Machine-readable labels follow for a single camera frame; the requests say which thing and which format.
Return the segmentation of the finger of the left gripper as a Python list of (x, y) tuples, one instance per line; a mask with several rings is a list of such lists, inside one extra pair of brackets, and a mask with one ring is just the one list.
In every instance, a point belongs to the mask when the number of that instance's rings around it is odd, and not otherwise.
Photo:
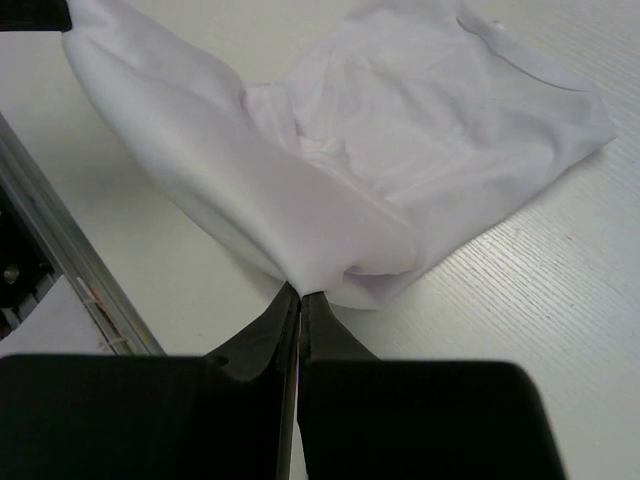
[(1, 32), (67, 32), (72, 29), (65, 0), (1, 0)]

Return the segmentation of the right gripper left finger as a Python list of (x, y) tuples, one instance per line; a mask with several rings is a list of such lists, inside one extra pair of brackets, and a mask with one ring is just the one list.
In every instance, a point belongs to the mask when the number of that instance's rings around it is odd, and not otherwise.
[(5, 479), (285, 479), (299, 298), (203, 356), (12, 355)]

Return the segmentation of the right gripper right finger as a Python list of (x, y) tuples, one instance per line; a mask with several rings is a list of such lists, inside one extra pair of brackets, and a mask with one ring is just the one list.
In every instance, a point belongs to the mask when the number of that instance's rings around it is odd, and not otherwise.
[(312, 479), (562, 479), (538, 390), (502, 361), (382, 360), (321, 293), (301, 304), (298, 424)]

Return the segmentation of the white t shirt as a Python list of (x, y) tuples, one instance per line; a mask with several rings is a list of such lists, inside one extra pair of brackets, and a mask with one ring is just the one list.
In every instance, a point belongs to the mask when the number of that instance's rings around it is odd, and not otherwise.
[(615, 136), (593, 83), (464, 1), (368, 2), (258, 85), (125, 2), (69, 10), (78, 82), (170, 200), (341, 306), (388, 303)]

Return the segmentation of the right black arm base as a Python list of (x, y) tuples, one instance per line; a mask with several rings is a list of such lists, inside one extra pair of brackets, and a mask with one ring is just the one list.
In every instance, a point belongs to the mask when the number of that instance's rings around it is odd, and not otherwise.
[(1, 156), (1, 337), (13, 333), (60, 277), (34, 198)]

